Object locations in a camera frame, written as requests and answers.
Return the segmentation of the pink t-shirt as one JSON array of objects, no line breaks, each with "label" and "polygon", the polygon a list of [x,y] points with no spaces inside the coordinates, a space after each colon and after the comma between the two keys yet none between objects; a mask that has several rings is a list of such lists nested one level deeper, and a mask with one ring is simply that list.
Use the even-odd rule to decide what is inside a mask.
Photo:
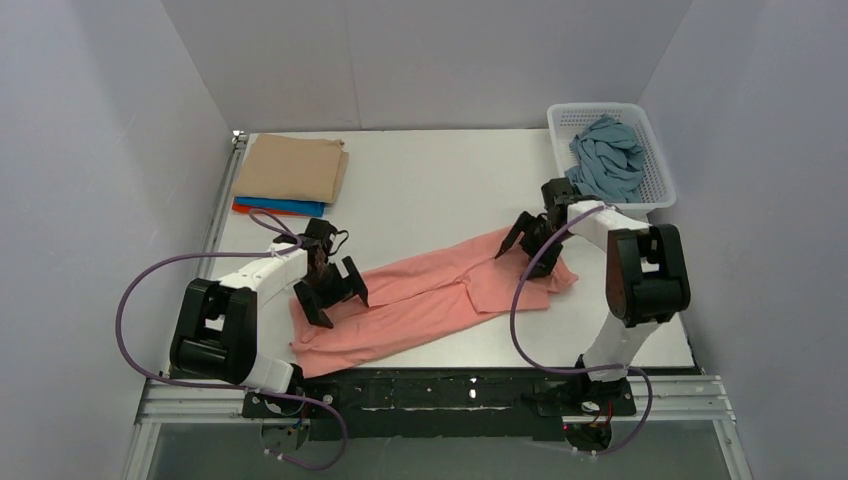
[{"label": "pink t-shirt", "polygon": [[291,300],[290,347],[304,377],[381,360],[475,327],[512,308],[546,310],[552,296],[577,282],[577,275],[559,260],[551,275],[521,284],[530,260],[527,254],[513,247],[495,259],[506,233],[495,230],[365,272],[369,306],[354,297],[328,308],[332,329],[310,325],[296,300]]}]

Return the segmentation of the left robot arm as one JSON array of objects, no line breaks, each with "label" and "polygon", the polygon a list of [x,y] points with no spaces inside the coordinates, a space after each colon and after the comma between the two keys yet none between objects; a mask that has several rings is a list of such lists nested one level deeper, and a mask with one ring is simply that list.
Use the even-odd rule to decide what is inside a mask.
[{"label": "left robot arm", "polygon": [[293,395],[302,368],[260,350],[260,310],[284,289],[313,326],[331,328],[326,310],[357,297],[368,303],[368,289],[351,257],[347,271],[322,254],[290,247],[269,251],[215,280],[197,278],[186,288],[170,349],[177,369],[278,394]]}]

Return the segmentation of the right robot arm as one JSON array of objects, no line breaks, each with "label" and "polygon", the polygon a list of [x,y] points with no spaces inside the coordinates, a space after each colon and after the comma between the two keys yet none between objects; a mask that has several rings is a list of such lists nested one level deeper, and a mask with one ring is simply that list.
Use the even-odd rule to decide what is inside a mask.
[{"label": "right robot arm", "polygon": [[688,308],[691,290],[681,238],[671,224],[634,220],[600,200],[579,198],[519,215],[497,251],[514,244],[530,258],[519,282],[551,274],[568,237],[581,237],[606,255],[605,298],[609,313],[565,384],[533,395],[585,413],[609,410],[625,393],[626,376],[645,341]]}]

